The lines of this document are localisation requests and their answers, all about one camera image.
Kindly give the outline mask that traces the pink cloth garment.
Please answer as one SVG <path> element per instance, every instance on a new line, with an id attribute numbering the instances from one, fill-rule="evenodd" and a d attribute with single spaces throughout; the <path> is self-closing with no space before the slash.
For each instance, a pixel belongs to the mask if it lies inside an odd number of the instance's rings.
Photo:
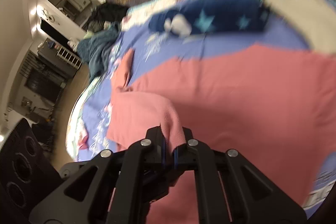
<path id="1" fill-rule="evenodd" d="M 189 128 L 216 151 L 238 150 L 308 217 L 322 205 L 335 183 L 335 57 L 254 44 L 134 75 L 129 50 L 111 79 L 107 136 L 118 149 L 155 126 L 175 148 Z"/>

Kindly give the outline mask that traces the navy star fleece blanket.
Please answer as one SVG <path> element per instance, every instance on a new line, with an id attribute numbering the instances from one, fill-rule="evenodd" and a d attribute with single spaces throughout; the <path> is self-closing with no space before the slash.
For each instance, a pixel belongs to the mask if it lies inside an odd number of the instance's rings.
<path id="1" fill-rule="evenodd" d="M 263 0 L 188 0 L 154 14 L 148 27 L 180 38 L 218 32 L 262 32 L 269 14 Z"/>

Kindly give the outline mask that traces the dark cabinet furniture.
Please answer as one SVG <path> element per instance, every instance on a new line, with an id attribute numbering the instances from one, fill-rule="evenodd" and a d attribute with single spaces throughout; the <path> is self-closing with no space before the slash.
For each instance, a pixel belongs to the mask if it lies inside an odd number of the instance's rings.
<path id="1" fill-rule="evenodd" d="M 67 81 L 78 71 L 57 57 L 60 46 L 47 38 L 37 53 L 29 51 L 20 71 L 26 78 L 25 87 L 52 103 L 57 102 Z"/>

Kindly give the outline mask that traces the teal fleece blanket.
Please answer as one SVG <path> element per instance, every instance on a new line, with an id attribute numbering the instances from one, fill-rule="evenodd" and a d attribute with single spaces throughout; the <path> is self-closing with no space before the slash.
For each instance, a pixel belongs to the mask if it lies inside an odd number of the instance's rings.
<path id="1" fill-rule="evenodd" d="M 120 23 L 113 22 L 110 28 L 94 34 L 91 38 L 81 40 L 77 53 L 89 68 L 89 82 L 103 75 L 109 64 L 110 52 L 119 36 Z"/>

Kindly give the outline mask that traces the folded white grey cloth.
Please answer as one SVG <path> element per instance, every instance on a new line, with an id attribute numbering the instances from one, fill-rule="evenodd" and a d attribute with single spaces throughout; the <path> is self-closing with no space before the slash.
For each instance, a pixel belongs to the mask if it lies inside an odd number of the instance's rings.
<path id="1" fill-rule="evenodd" d="M 335 55 L 335 7 L 326 0 L 264 0 L 317 53 Z"/>

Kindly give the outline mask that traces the black clothes pile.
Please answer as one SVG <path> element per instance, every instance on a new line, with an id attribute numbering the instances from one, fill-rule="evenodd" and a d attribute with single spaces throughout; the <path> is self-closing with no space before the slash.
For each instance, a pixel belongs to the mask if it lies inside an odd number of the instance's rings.
<path id="1" fill-rule="evenodd" d="M 84 24 L 83 29 L 93 33 L 102 31 L 104 29 L 105 22 L 120 23 L 126 16 L 128 10 L 128 6 L 105 2 L 96 6 L 92 10 L 91 15 Z"/>

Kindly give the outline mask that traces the white slatted rack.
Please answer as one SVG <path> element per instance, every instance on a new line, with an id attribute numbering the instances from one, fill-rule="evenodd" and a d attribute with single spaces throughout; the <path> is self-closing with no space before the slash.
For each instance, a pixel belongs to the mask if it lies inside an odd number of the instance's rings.
<path id="1" fill-rule="evenodd" d="M 68 65 L 78 70 L 81 67 L 82 61 L 81 59 L 74 55 L 72 52 L 60 46 L 56 53 L 57 57 L 61 60 L 65 61 Z"/>

